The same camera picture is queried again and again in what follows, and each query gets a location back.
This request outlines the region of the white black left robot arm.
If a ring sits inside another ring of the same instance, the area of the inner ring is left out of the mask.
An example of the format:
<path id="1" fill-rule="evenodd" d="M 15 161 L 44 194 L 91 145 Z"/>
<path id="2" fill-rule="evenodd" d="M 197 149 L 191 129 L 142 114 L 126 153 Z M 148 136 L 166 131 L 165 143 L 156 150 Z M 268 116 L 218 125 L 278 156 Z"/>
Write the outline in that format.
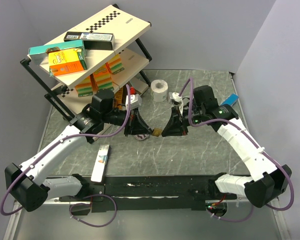
<path id="1" fill-rule="evenodd" d="M 75 149 L 85 143 L 92 144 L 95 138 L 102 138 L 100 133 L 105 124 L 119 127 L 109 137 L 121 131 L 125 136 L 153 132 L 140 116 L 142 98 L 139 94 L 127 92 L 124 110 L 115 107 L 114 101 L 113 91 L 98 90 L 91 102 L 42 151 L 20 165 L 9 164 L 4 170 L 6 194 L 12 195 L 28 212 L 57 197 L 72 196 L 77 201 L 85 200 L 89 195 L 89 183 L 81 175 L 48 179 L 51 171 Z"/>

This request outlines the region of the brass padlock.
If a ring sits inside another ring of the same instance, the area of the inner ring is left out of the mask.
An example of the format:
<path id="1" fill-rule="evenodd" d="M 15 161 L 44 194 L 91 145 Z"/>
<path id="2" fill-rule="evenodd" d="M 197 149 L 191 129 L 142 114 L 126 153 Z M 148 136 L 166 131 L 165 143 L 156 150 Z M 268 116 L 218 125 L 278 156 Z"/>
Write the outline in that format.
<path id="1" fill-rule="evenodd" d="M 154 137 L 159 137 L 162 134 L 162 131 L 163 130 L 160 128 L 154 128 L 151 135 Z"/>

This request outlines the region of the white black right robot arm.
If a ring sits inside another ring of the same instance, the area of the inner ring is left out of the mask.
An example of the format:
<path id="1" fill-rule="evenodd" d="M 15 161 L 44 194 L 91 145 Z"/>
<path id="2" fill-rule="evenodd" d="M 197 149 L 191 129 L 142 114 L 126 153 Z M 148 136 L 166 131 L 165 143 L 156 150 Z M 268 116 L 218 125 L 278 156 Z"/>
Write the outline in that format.
<path id="1" fill-rule="evenodd" d="M 265 153 L 245 128 L 237 112 L 229 105 L 219 105 L 208 85 L 196 87 L 188 103 L 177 92 L 169 95 L 172 102 L 170 119 L 162 131 L 163 137 L 186 136 L 189 126 L 206 123 L 234 149 L 249 176 L 219 173 L 209 180 L 208 193 L 213 199 L 225 194 L 246 197 L 261 208 L 285 192 L 291 183 L 292 170 L 279 165 Z"/>

